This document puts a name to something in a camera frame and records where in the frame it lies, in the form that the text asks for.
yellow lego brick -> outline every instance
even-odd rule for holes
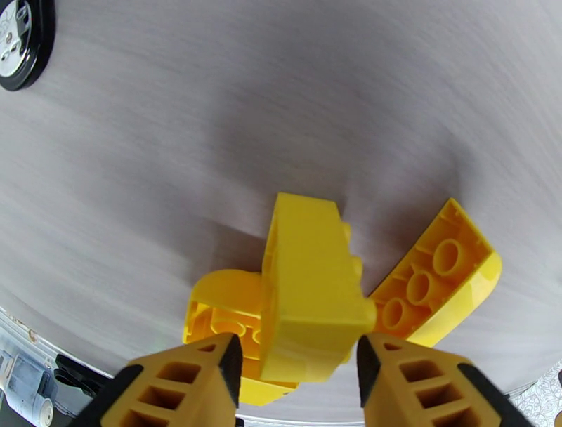
[[[185,319],[183,342],[192,343],[221,332],[240,337],[244,359],[240,401],[267,405],[296,390],[298,383],[260,380],[261,276],[241,270],[219,270],[194,286]]]
[[[373,333],[357,367],[366,427],[531,427],[464,357]]]
[[[502,260],[449,199],[414,247],[372,292],[375,331],[434,346],[492,292]]]
[[[262,264],[261,378],[326,381],[376,320],[334,202],[280,193]]]
[[[86,423],[79,425],[234,426],[242,369],[242,349],[235,335],[221,334],[141,357],[128,367],[136,370],[132,381],[123,390],[117,381],[103,391],[94,400],[100,404],[80,414]],[[115,397],[114,402],[107,400]],[[93,423],[93,416],[107,405],[100,422]]]

gray brushed surface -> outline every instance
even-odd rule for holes
[[[102,369],[258,268],[275,193],[338,201],[372,289],[449,196],[504,260],[439,348],[503,389],[562,357],[558,0],[59,0],[0,93],[1,305]],[[353,421],[355,367],[247,414]]]

wheel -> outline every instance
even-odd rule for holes
[[[0,85],[17,91],[33,84],[54,41],[54,0],[0,0]]]

patterned fabric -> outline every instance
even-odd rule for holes
[[[562,388],[558,380],[561,370],[562,360],[540,377],[534,386],[511,399],[537,427],[553,427],[556,415],[562,411]]]

wood grain surface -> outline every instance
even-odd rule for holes
[[[58,0],[0,93],[1,305],[116,372],[258,269],[278,191],[334,199],[372,289],[456,197],[504,260],[439,348],[509,390],[562,357],[559,0]],[[361,420],[353,361],[257,416]]]

